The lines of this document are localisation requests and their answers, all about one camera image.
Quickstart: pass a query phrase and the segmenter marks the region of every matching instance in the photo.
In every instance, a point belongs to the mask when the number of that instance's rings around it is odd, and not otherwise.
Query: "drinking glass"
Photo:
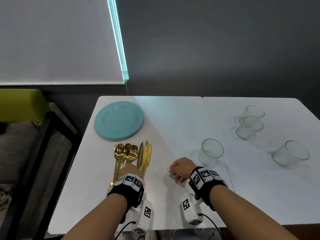
[[[262,129],[263,124],[259,119],[252,116],[246,116],[240,121],[240,125],[235,132],[241,139],[248,140]]]
[[[248,105],[246,107],[245,111],[243,112],[243,114],[241,115],[239,122],[241,123],[241,120],[243,120],[243,118],[246,116],[252,116],[252,117],[255,117],[260,120],[264,115],[265,115],[265,113],[264,113],[263,109],[260,108],[259,106]]]
[[[274,161],[285,167],[310,158],[310,154],[305,146],[293,140],[289,140],[281,145],[271,155]]]
[[[206,139],[202,142],[198,159],[203,165],[208,166],[214,160],[222,157],[223,153],[223,146],[220,142],[214,139]]]

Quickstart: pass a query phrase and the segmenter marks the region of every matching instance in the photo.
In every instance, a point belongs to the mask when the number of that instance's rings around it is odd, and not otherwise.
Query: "green cushion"
[[[0,89],[0,121],[42,122],[49,105],[38,89]]]

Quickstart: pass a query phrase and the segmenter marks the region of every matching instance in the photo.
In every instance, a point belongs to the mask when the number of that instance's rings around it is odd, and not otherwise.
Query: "black metal frame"
[[[72,142],[72,147],[69,151],[58,182],[54,188],[47,209],[38,228],[38,233],[36,234],[34,239],[44,238],[55,208],[55,204],[62,189],[62,185],[66,177],[72,156],[74,155],[74,152],[78,150],[81,142],[81,138],[73,133],[71,129],[54,112],[46,113],[46,117],[44,118],[38,135],[31,147],[30,155],[22,170],[18,184],[14,189],[9,209],[0,228],[1,240],[15,239],[19,222],[25,210],[25,206],[29,198],[35,177],[38,173],[41,163],[45,163],[43,161],[43,155],[54,129],[59,131],[68,140],[70,140]]]

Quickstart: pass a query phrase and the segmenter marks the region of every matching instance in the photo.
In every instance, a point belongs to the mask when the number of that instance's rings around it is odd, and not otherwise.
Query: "stack of plates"
[[[102,108],[95,120],[94,129],[108,140],[122,140],[133,136],[144,120],[140,106],[128,101],[119,101]]]

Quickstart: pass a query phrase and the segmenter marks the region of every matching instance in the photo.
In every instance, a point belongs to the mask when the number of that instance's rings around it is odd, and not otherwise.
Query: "forearm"
[[[223,185],[212,188],[210,202],[237,240],[297,239],[274,219]]]
[[[126,198],[112,193],[79,221],[63,240],[111,239],[126,212]]]

